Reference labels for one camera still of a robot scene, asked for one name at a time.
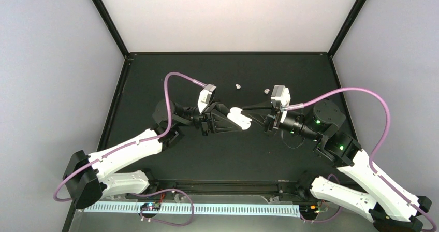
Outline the white earbud charging case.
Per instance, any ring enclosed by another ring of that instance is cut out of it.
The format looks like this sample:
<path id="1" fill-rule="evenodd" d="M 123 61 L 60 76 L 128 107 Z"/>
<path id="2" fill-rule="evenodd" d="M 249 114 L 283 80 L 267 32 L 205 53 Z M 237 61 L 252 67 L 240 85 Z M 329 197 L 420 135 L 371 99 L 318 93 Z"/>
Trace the white earbud charging case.
<path id="1" fill-rule="evenodd" d="M 242 130 L 247 130 L 251 126 L 252 119 L 243 115 L 243 110 L 238 107 L 230 108 L 230 112 L 227 114 L 227 118 L 233 121 L 235 124 L 241 127 Z"/>

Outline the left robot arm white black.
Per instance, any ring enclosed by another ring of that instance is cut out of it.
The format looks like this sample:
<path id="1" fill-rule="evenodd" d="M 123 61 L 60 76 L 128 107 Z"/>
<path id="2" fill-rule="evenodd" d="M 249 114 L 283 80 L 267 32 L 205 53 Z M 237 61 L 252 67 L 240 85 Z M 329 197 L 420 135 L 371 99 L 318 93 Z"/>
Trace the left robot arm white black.
<path id="1" fill-rule="evenodd" d="M 158 138 L 168 125 L 166 103 L 160 101 L 153 113 L 155 125 L 140 135 L 106 150 L 89 155 L 80 150 L 71 156 L 63 175 L 69 199 L 76 209 L 84 209 L 104 197 L 143 193 L 150 185 L 146 169 L 119 171 L 173 146 L 182 138 L 181 126 L 200 129 L 203 135 L 247 130 L 251 119 L 241 112 L 240 108 L 229 109 L 219 102 L 207 105 L 204 113 L 198 107 L 182 107 L 171 102 L 171 130 Z"/>

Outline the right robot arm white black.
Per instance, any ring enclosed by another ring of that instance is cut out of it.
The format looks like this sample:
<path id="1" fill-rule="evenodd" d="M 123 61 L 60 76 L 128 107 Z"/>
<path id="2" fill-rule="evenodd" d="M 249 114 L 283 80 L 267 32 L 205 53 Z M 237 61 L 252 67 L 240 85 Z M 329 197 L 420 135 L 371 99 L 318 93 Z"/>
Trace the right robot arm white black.
<path id="1" fill-rule="evenodd" d="M 314 151 L 361 187 L 356 191 L 315 176 L 295 185 L 299 199 L 315 197 L 332 202 L 361 215 L 378 231 L 423 231 L 419 217 L 428 214 L 431 200 L 393 181 L 355 138 L 340 131 L 346 117 L 335 103 L 321 99 L 307 114 L 281 105 L 268 105 L 267 109 L 270 113 L 260 121 L 267 131 L 285 131 L 314 140 Z"/>

